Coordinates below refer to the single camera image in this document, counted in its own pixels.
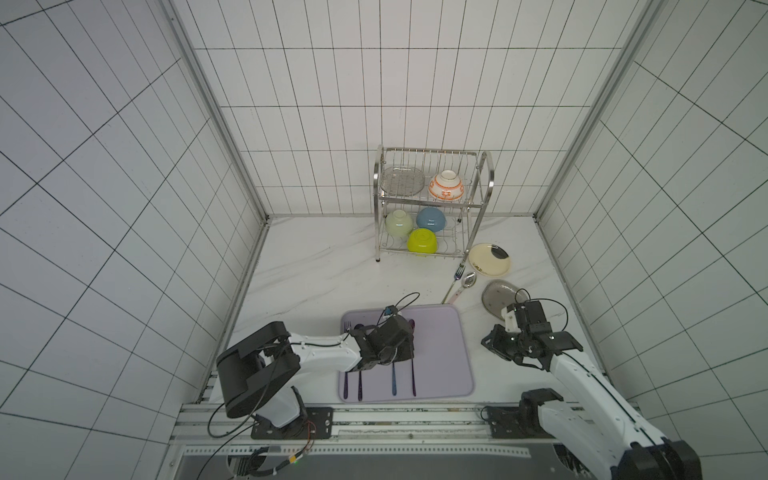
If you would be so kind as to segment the dark purple long spoon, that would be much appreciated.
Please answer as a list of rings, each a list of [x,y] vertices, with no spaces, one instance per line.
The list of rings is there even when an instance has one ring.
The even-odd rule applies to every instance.
[[[411,328],[411,353],[410,353],[410,370],[411,370],[411,391],[415,397],[417,395],[416,378],[415,378],[415,321],[413,319],[408,320]]]

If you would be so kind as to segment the purple fork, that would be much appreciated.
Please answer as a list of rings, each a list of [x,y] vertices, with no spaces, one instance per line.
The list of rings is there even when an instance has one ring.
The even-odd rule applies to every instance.
[[[351,323],[349,321],[343,321],[343,327],[344,331],[347,333],[347,336],[351,330]],[[346,400],[349,395],[349,386],[348,386],[348,372],[344,373],[344,381],[343,381],[343,395],[342,399]]]

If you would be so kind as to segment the lavender rectangular placemat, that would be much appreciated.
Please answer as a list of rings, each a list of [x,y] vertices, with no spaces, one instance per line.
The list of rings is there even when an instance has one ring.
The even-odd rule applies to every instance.
[[[344,403],[389,403],[465,397],[474,390],[469,356],[458,310],[449,304],[411,306],[402,316],[415,321],[415,378],[411,391],[410,360],[394,363],[398,394],[391,394],[391,365],[363,371],[363,400],[357,400],[358,373],[348,373],[349,395],[342,399],[344,373],[337,393]]]

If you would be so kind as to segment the pink handled silver spoon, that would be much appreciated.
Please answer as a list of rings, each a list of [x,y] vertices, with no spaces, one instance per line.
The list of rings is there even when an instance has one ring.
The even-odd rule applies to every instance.
[[[468,273],[462,280],[460,287],[448,300],[448,304],[454,304],[459,296],[468,288],[471,288],[477,281],[477,274],[475,272]]]

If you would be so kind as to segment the green handled rainbow fork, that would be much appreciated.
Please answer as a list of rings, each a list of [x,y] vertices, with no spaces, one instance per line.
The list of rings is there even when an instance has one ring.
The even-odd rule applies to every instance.
[[[443,297],[442,304],[445,304],[453,291],[454,287],[459,283],[459,281],[463,278],[464,272],[466,270],[466,261],[467,261],[468,253],[465,253],[465,255],[462,257],[456,271],[454,272],[452,283],[450,284],[446,294]]]

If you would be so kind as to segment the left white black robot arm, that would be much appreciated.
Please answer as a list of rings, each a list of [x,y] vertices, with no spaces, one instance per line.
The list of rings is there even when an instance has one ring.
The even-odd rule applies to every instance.
[[[399,314],[336,336],[291,333],[275,321],[221,353],[216,369],[228,418],[257,415],[282,429],[306,418],[294,386],[298,377],[371,370],[414,353],[414,329]]]

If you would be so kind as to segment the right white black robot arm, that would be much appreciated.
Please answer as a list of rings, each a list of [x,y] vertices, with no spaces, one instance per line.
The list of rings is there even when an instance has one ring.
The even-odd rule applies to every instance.
[[[515,407],[486,407],[493,437],[550,436],[597,479],[700,479],[699,456],[647,421],[613,387],[567,331],[556,331],[539,300],[514,301],[482,339],[498,357],[551,374],[585,411],[580,416],[553,388],[525,391]]]

